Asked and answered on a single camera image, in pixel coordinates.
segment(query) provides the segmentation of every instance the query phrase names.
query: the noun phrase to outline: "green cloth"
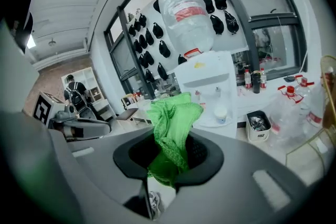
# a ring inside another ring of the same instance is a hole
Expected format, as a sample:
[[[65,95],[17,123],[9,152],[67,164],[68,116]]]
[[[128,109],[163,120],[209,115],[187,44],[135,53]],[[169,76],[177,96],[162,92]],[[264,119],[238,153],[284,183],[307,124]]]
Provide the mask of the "green cloth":
[[[147,114],[154,125],[154,138],[161,151],[149,165],[149,174],[174,187],[175,177],[189,169],[185,141],[203,108],[191,102],[190,93],[153,102]]]

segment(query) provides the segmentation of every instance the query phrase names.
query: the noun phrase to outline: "person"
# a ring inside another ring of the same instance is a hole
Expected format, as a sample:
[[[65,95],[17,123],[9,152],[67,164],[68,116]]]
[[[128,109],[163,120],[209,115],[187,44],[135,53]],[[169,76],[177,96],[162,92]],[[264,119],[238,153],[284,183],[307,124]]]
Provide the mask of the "person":
[[[71,101],[73,102],[73,100],[70,100],[70,94],[71,91],[75,88],[76,82],[75,79],[73,77],[73,75],[68,75],[67,76],[67,82],[68,82],[68,86],[66,88],[66,90],[64,90],[64,99],[66,100],[67,104],[70,104]],[[94,108],[94,106],[92,105],[90,99],[90,92],[89,90],[86,89],[86,87],[84,86],[83,83],[81,82],[77,82],[76,85],[76,90],[82,95],[82,99],[83,101],[86,103],[86,105],[88,106],[88,108],[90,108],[92,110],[92,112],[95,114],[97,120],[99,121],[104,121],[104,119],[98,114],[98,111]],[[83,104],[73,104],[75,106],[75,108],[77,109],[77,111],[83,106]]]

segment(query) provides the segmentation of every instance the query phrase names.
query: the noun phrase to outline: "plastic cup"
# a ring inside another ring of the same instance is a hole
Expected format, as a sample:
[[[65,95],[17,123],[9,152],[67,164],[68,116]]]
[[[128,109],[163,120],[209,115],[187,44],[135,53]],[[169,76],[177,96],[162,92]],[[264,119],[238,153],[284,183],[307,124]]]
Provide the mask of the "plastic cup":
[[[218,106],[214,111],[216,121],[219,124],[224,124],[226,122],[227,110],[223,106]]]

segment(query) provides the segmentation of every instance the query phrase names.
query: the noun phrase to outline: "plastic water bottle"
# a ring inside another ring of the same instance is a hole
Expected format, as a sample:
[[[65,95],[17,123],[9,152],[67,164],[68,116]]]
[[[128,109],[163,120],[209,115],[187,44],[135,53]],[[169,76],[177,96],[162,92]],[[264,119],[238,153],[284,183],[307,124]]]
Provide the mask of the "plastic water bottle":
[[[266,89],[266,82],[267,82],[266,73],[264,68],[262,68],[260,72],[260,88]]]
[[[270,146],[283,146],[296,134],[294,130],[298,127],[299,105],[295,98],[295,88],[288,86],[286,94],[281,94],[271,105]]]
[[[329,71],[325,73],[328,86],[333,84],[333,70],[329,68]],[[309,113],[306,120],[303,122],[303,132],[309,139],[313,137],[322,128],[322,119],[324,110],[326,107],[326,93],[322,81],[312,89],[311,91],[311,102]]]
[[[203,0],[159,0],[160,11],[174,48],[190,57],[211,50],[215,32]]]
[[[248,90],[252,88],[251,74],[248,69],[245,69],[245,88]]]
[[[299,104],[301,121],[306,119],[310,108],[311,91],[308,88],[307,81],[307,78],[303,77],[300,84],[295,87],[295,93],[303,97]]]

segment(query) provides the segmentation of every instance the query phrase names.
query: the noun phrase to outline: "red label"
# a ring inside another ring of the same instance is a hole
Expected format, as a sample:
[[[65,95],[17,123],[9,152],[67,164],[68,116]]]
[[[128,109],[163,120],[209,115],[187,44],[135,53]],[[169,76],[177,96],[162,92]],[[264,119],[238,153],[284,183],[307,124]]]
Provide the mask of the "red label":
[[[180,22],[183,19],[194,15],[206,15],[206,14],[201,7],[187,7],[175,13],[175,18],[178,22]]]
[[[269,119],[269,121],[271,122],[271,125],[272,125],[272,128],[271,128],[272,132],[274,134],[279,134],[280,126],[278,124],[276,124],[272,119]]]
[[[314,115],[312,112],[309,112],[308,121],[314,121],[315,123],[320,124],[322,119]]]

